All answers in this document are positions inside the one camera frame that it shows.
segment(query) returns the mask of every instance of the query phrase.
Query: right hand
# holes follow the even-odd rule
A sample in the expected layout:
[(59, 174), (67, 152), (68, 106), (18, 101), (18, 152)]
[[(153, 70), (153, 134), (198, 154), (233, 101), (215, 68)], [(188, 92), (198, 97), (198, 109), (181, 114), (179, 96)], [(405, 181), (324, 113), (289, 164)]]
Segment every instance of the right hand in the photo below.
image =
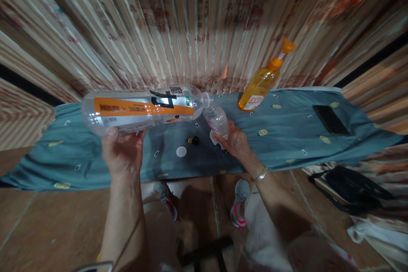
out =
[(245, 132), (236, 127), (232, 120), (228, 119), (228, 139), (215, 133), (214, 137), (233, 157), (239, 160), (248, 158), (252, 154)]

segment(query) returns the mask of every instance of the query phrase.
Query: smartphone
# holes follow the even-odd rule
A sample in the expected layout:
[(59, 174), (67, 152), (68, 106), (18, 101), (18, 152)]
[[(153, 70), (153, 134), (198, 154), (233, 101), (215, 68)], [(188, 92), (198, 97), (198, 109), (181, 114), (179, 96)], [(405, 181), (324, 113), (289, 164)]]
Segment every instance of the smartphone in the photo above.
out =
[(326, 130), (333, 135), (350, 136), (351, 133), (336, 116), (333, 109), (327, 105), (314, 105), (314, 111), (319, 116)]

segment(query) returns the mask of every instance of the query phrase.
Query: orange juice bottle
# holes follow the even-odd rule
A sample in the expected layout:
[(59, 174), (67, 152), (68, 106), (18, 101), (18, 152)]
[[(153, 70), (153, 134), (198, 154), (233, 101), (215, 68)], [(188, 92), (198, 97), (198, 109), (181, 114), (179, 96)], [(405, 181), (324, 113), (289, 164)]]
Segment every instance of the orange juice bottle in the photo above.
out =
[(279, 56), (274, 57), (267, 66), (255, 72), (238, 102), (238, 108), (241, 111), (251, 112), (261, 104), (279, 77), (279, 69), (283, 64), (283, 57), (292, 52), (294, 48), (295, 44), (285, 37)]

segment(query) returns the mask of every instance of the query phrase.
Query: gray sneaker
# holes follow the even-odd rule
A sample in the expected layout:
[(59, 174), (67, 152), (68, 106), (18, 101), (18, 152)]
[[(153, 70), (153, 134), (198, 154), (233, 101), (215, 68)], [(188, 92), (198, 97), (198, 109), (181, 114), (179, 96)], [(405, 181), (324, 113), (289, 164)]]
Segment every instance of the gray sneaker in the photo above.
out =
[(235, 217), (234, 209), (238, 202), (245, 203), (250, 192), (251, 192), (251, 189), (249, 187), (249, 183), (247, 180), (240, 179), (235, 185), (235, 201), (234, 201), (234, 205), (232, 206), (229, 212), (229, 218), (231, 219), (231, 223), (235, 227), (238, 227), (240, 230), (241, 230), (241, 227), (245, 226), (247, 223), (246, 221), (238, 221), (237, 217)]
[(173, 202), (170, 200), (170, 189), (167, 184), (163, 181), (155, 181), (153, 184), (153, 191), (160, 193), (160, 201), (166, 204), (168, 203), (171, 214), (173, 216), (173, 221), (176, 222), (178, 213)]

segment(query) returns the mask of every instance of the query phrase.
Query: silver bracelet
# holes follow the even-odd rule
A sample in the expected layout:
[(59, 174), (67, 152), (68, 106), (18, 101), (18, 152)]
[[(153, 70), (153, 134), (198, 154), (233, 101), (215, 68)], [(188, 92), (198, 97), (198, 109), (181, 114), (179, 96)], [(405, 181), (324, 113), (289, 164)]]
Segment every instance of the silver bracelet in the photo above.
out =
[(264, 179), (267, 171), (268, 170), (266, 169), (266, 167), (264, 167), (261, 174), (258, 176), (258, 178), (256, 178), (256, 179), (251, 178), (252, 183), (259, 183), (260, 181), (262, 181)]

